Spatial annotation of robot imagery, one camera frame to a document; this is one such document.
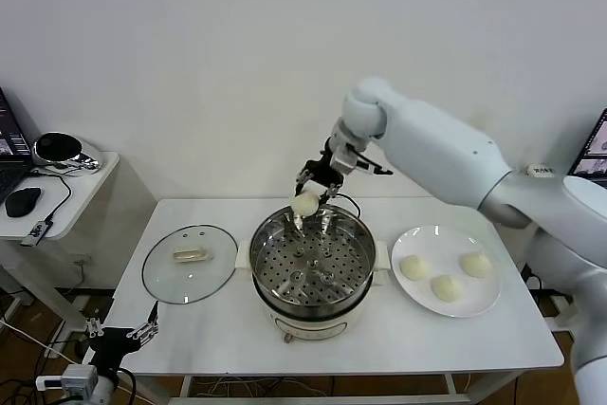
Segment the stainless steel pot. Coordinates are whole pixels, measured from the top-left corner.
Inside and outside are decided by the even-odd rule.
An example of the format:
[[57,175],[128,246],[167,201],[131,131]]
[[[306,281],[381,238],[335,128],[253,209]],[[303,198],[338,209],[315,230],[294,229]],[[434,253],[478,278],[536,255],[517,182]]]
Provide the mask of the stainless steel pot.
[[350,212],[322,205],[307,218],[282,208],[253,234],[249,259],[262,299],[300,321],[337,318],[366,295],[376,245]]

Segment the white plate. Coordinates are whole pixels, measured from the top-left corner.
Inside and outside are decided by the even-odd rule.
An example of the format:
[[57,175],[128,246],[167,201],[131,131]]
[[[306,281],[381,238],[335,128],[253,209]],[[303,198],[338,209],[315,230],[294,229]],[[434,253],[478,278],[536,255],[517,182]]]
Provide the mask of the white plate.
[[[485,279],[470,277],[459,266],[464,253],[482,251],[493,264],[493,272]],[[418,255],[431,267],[428,278],[414,282],[400,272],[400,260]],[[439,225],[408,230],[398,238],[392,248],[392,270],[402,289],[419,304],[448,317],[468,318],[492,308],[500,297],[502,280],[492,253],[463,232]],[[464,296],[454,303],[438,299],[430,288],[430,280],[438,275],[456,277],[464,287]]]

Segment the computer mouse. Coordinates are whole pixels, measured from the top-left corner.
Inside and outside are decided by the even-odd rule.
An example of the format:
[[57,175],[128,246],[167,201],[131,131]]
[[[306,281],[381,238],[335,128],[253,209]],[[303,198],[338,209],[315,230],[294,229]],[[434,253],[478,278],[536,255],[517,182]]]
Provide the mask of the computer mouse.
[[33,211],[42,190],[38,187],[21,189],[7,196],[4,207],[9,217],[23,217]]

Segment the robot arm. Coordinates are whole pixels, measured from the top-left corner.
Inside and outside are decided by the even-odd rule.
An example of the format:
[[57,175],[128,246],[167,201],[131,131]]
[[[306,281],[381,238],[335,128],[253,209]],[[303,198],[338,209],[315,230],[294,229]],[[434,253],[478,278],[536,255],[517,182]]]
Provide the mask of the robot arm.
[[[387,160],[442,201],[473,208],[511,228],[540,227],[527,262],[544,281],[572,294],[586,317],[572,366],[583,405],[604,403],[607,383],[607,191],[578,177],[533,178],[513,172],[491,138],[385,81],[367,79],[345,97],[322,159],[298,174],[337,193],[374,142]],[[367,169],[379,165],[366,159]]]
[[[332,155],[331,168],[347,175],[359,168],[359,154],[371,141],[401,173],[449,204],[478,209],[511,171],[489,137],[424,101],[404,98],[380,79],[364,80],[347,94],[325,161]],[[341,184],[319,183],[327,189]]]

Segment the steamed bun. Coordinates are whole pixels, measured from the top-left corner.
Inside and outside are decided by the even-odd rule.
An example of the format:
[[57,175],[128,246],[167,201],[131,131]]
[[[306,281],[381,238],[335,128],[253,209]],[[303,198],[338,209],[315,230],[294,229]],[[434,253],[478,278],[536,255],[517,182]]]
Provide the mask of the steamed bun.
[[291,199],[291,209],[301,217],[309,217],[319,209],[319,198],[312,192],[302,192]]
[[446,303],[454,303],[464,296],[464,288],[455,277],[450,275],[439,275],[430,280],[432,293]]
[[400,272],[409,280],[417,282],[430,275],[430,265],[417,255],[406,256],[400,260]]
[[471,277],[486,278],[492,271],[493,265],[482,251],[465,253],[459,259],[460,267]]

